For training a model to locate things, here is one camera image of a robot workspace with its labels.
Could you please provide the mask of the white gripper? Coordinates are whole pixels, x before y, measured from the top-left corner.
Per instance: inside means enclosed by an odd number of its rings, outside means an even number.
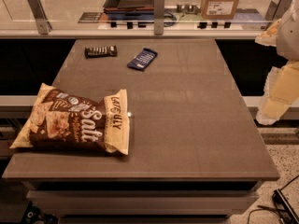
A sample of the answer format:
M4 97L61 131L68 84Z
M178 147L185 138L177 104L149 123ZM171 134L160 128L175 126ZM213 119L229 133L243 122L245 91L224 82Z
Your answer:
M281 68L272 67L264 84L256 120L272 125L299 98L299 0L293 0L281 19L255 38L257 44L277 46L277 53L288 61Z

